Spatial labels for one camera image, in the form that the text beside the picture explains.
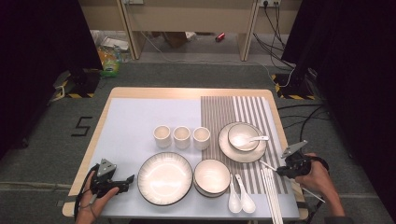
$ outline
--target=gray striped mat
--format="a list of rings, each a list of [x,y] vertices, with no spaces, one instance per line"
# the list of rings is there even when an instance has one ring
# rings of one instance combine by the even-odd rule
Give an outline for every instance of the gray striped mat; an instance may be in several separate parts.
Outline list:
[[[224,163],[231,174],[240,174],[247,193],[264,194],[264,185],[260,169],[264,165],[259,161],[242,163],[228,158],[219,147],[219,133],[227,124],[241,121],[257,127],[270,136],[265,154],[260,158],[273,167],[283,165],[280,160],[282,148],[276,132],[268,102],[263,97],[245,96],[203,96],[201,97],[202,126],[210,130],[211,143],[203,151],[202,160],[218,160]],[[285,179],[277,176],[276,188],[280,194],[288,194]]]

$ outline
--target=white plate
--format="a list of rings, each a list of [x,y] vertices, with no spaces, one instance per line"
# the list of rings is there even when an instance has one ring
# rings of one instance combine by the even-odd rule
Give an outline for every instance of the white plate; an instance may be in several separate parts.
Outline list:
[[[189,162],[174,152],[163,152],[143,163],[137,177],[142,196],[157,205],[169,205],[181,200],[192,184]]]
[[[260,143],[257,145],[256,148],[254,148],[251,151],[241,151],[239,149],[236,149],[231,145],[229,139],[228,139],[228,132],[230,129],[235,125],[235,124],[247,124],[253,127],[259,135],[264,135],[262,131],[260,131],[258,128],[254,127],[251,124],[245,123],[245,122],[235,122],[235,123],[230,123],[224,126],[224,128],[221,129],[219,133],[219,146],[221,151],[231,160],[233,161],[239,161],[239,162],[253,162],[259,160],[262,155],[265,153],[265,149],[267,148],[267,141],[260,141]]]

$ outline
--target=human hand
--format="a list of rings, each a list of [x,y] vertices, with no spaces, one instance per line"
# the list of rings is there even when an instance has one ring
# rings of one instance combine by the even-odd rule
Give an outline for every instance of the human hand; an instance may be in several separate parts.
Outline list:
[[[315,153],[306,154],[307,156],[316,156]],[[299,175],[295,181],[301,187],[318,191],[329,205],[332,216],[344,217],[345,212],[341,204],[338,192],[330,179],[327,169],[320,161],[311,161],[311,171],[308,175]]]
[[[90,204],[93,197],[90,187],[94,173],[95,171],[90,173],[90,176],[84,186],[84,193],[79,204],[79,211],[76,220],[76,223],[78,224],[93,223],[100,216],[107,202],[120,190],[119,188],[111,189],[105,196],[100,199],[96,199],[92,204]]]

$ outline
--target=cable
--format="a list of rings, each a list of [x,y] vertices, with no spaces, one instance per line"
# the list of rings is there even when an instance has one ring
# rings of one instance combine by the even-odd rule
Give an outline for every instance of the cable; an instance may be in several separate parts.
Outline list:
[[[259,42],[259,45],[260,45],[265,51],[267,51],[268,54],[271,55],[271,57],[276,58],[277,60],[279,60],[281,63],[285,64],[285,65],[286,65],[287,67],[289,67],[289,68],[294,68],[294,66],[292,66],[291,64],[289,64],[289,63],[283,61],[281,58],[279,58],[276,54],[274,54],[274,53],[272,52],[272,49],[279,49],[279,48],[276,48],[276,47],[274,47],[274,46],[271,46],[271,45],[269,45],[269,44],[264,43],[262,40],[259,39],[259,37],[257,36],[257,34],[253,34],[253,36],[256,38],[257,42]],[[274,61],[272,61],[272,58],[271,58],[271,62],[272,62],[273,65],[274,65],[276,68],[278,68],[278,69],[290,71],[289,69],[285,69],[285,68],[281,68],[281,67],[276,66],[276,65],[274,64]]]
[[[319,109],[321,109],[323,107],[323,105],[320,105],[318,108],[316,108],[309,116],[308,118],[304,121],[303,126],[301,127],[300,130],[300,142],[303,141],[303,130],[304,130],[304,126],[305,124],[311,119],[311,117],[315,114],[315,112],[317,112]]]
[[[293,108],[293,107],[297,107],[297,106],[316,106],[316,105],[286,105],[286,106],[278,107],[277,110],[288,109],[288,108]]]
[[[285,49],[286,44],[283,43],[282,41],[282,36],[280,35],[280,26],[279,26],[279,20],[280,20],[280,5],[278,2],[275,2],[275,11],[276,11],[276,30],[278,33],[279,41],[282,44],[283,49]]]
[[[281,119],[285,119],[285,118],[293,118],[293,117],[295,117],[295,118],[308,118],[307,116],[283,116],[283,117],[280,117]],[[322,119],[322,120],[330,120],[330,119],[324,119],[324,118],[318,118],[318,117],[312,117],[311,119]],[[290,124],[290,125],[288,125],[288,126],[283,126],[283,129],[285,130],[285,129],[288,129],[288,128],[290,128],[290,127],[292,127],[292,126],[294,126],[294,125],[297,125],[297,124],[300,124],[300,123],[303,123],[304,122],[304,120],[303,121],[298,121],[298,122],[295,122],[295,123],[292,123],[292,124]]]
[[[267,2],[267,1],[264,1],[264,13],[265,13],[265,16],[267,17],[268,21],[270,22],[271,27],[272,27],[272,29],[273,29],[273,31],[274,31],[274,33],[275,33],[276,38],[280,41],[280,43],[281,43],[282,46],[283,46],[284,44],[283,44],[283,42],[282,42],[282,40],[281,40],[279,34],[277,33],[277,31],[276,31],[274,25],[272,24],[272,21],[271,21],[270,17],[268,16],[268,13],[267,13],[267,6],[268,6],[268,2]]]

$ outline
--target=white bowl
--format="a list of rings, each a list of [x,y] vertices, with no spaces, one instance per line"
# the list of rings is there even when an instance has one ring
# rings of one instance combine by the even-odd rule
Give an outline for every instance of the white bowl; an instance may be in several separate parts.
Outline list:
[[[189,162],[174,152],[163,152],[143,163],[137,177],[142,196],[157,205],[181,200],[190,190],[193,174]]]
[[[259,136],[259,134],[257,133],[256,129],[247,123],[235,124],[233,127],[231,127],[230,131],[228,131],[228,140],[230,141],[231,145],[241,151],[253,150],[259,145],[260,141],[252,141],[243,146],[238,146],[240,138],[251,138],[257,136]]]
[[[205,160],[194,170],[194,186],[208,197],[219,197],[230,185],[230,171],[222,162]]]

